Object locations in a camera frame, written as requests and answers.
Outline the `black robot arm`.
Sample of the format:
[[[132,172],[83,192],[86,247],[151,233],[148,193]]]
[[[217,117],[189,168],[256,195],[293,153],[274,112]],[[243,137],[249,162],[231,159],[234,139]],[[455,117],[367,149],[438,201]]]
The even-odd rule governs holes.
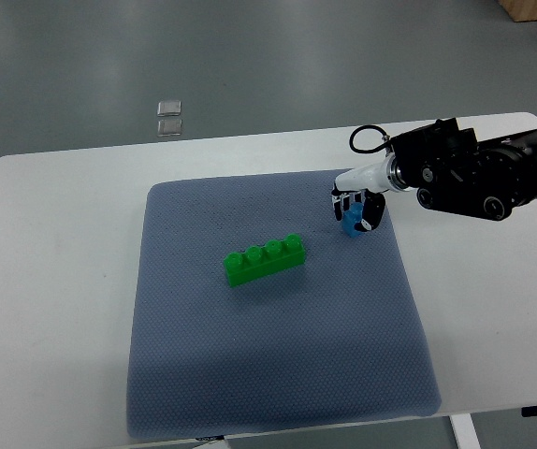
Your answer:
[[[537,199],[537,128],[479,141],[473,129],[446,119],[389,145],[396,179],[427,210],[501,221]]]

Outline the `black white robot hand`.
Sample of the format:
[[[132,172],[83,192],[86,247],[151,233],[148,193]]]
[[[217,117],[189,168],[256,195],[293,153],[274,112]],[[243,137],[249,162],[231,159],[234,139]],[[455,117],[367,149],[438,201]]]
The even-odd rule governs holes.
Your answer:
[[[338,222],[352,203],[359,202],[363,204],[362,220],[356,229],[366,233],[379,226],[385,214],[384,192],[397,189],[392,181],[393,162],[394,158],[387,156],[379,164],[354,168],[336,177],[331,201]]]

